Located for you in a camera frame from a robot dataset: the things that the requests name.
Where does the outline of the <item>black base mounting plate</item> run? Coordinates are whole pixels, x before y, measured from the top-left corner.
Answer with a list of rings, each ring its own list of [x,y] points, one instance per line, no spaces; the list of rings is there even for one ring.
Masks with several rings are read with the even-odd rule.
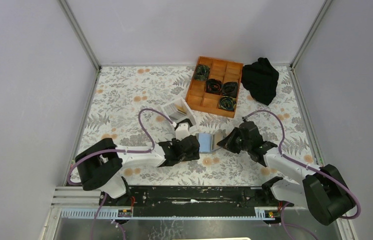
[[[105,197],[102,191],[99,203],[105,206],[155,206],[162,203],[229,203],[239,207],[284,206],[272,193],[260,186],[165,186],[131,185],[118,198]]]

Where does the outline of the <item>white plastic card tray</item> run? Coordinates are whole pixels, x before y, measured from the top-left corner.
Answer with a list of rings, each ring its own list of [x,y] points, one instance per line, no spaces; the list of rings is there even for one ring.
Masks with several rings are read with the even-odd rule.
[[[163,114],[176,124],[187,123],[190,133],[196,134],[199,132],[196,116],[182,97],[168,101],[161,105],[160,108]]]

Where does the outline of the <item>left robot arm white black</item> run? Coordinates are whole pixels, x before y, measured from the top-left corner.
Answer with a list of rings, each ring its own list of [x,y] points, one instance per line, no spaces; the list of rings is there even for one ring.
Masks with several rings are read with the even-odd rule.
[[[130,198],[127,181],[122,177],[126,168],[172,167],[198,160],[199,150],[200,143],[194,135],[138,147],[117,146],[111,138],[105,138],[77,155],[73,168],[84,191],[100,190],[122,206]]]

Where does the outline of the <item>floral table mat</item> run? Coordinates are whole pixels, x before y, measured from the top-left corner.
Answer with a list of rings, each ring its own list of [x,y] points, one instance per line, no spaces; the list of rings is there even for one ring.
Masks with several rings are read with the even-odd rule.
[[[185,98],[193,76],[191,66],[106,66],[97,81],[86,125],[79,143],[82,152],[104,138],[117,145],[143,146],[173,138],[168,121],[158,114],[161,105]],[[229,133],[248,116],[266,141],[283,141],[282,151],[307,163],[320,164],[309,142],[305,122],[297,103],[289,68],[277,66],[276,96],[266,106],[242,88],[234,118],[195,111],[198,130]],[[122,175],[130,185],[259,186],[278,176],[274,168],[253,162],[247,153],[224,149],[203,153],[199,160],[172,167],[126,168]]]

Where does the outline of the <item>grey leather card holder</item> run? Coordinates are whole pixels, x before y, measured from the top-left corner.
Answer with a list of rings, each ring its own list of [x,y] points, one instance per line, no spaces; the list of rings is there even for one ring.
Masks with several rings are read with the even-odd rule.
[[[214,133],[197,133],[195,135],[199,142],[199,153],[209,154],[219,149],[218,142],[222,141],[226,136],[225,130],[220,130]]]

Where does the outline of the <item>rolled dark sock bottom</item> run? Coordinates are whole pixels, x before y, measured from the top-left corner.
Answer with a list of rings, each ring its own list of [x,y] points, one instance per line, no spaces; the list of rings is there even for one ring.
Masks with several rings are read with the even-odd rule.
[[[231,96],[222,96],[218,102],[218,108],[228,112],[234,112],[237,100]]]

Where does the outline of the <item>orange wooden compartment box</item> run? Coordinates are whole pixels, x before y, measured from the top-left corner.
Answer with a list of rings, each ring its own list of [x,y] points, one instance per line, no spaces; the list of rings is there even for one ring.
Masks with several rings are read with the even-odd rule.
[[[199,56],[185,101],[192,110],[233,118],[243,63]]]

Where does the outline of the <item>rolled dark sock middle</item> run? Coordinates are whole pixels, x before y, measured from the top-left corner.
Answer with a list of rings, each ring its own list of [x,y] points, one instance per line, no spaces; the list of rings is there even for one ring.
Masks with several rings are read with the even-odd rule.
[[[214,78],[208,79],[205,82],[205,92],[214,95],[221,95],[222,86],[223,83],[220,80]]]

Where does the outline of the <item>black cloth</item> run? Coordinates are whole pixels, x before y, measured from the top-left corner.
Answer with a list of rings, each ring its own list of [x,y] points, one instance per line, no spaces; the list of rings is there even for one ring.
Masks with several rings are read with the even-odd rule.
[[[241,83],[254,100],[268,106],[276,97],[279,75],[268,58],[259,57],[243,66]]]

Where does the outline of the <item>rolled dark sock top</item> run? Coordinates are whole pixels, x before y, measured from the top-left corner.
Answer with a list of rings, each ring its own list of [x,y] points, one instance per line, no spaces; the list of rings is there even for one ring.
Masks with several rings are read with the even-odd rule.
[[[210,70],[211,68],[208,65],[198,64],[195,68],[193,79],[200,82],[207,81],[209,79]]]

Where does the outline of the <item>rolled dark sock right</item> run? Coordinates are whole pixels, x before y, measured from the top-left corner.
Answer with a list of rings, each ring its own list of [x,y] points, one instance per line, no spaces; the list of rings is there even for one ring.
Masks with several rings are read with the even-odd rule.
[[[235,81],[225,82],[222,85],[221,94],[225,97],[237,98],[238,95],[238,83]]]

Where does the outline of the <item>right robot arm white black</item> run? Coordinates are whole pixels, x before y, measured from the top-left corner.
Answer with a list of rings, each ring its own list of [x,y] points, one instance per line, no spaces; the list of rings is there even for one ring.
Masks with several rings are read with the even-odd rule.
[[[277,144],[265,141],[252,121],[235,127],[217,145],[235,154],[247,152],[254,162],[288,177],[273,177],[262,184],[261,199],[268,206],[279,201],[292,203],[327,226],[358,205],[335,166],[320,167],[289,158],[280,153]]]

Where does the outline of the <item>rolled dark sock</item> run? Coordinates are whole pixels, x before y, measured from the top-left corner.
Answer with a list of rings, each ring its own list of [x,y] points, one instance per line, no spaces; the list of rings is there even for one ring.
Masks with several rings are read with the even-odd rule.
[[[231,96],[222,96],[218,102],[218,108],[228,112],[234,112],[237,100]]]
[[[225,97],[237,98],[238,95],[238,83],[235,81],[225,82],[222,85],[221,94]]]
[[[193,79],[200,82],[207,81],[209,79],[210,70],[211,68],[208,65],[198,64],[195,68]]]
[[[208,79],[205,82],[205,92],[214,95],[221,95],[222,86],[223,83],[220,80],[214,78]]]

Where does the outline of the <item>stack of cards in tray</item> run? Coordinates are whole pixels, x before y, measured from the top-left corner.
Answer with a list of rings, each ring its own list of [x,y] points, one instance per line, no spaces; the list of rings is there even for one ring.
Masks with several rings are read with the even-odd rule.
[[[175,103],[171,103],[169,105],[167,105],[165,107],[165,111],[166,113],[168,114],[169,117],[173,118],[173,119],[180,119],[180,118],[183,118],[184,116],[187,115],[187,113],[185,112],[185,110],[183,109],[182,106],[179,106]]]

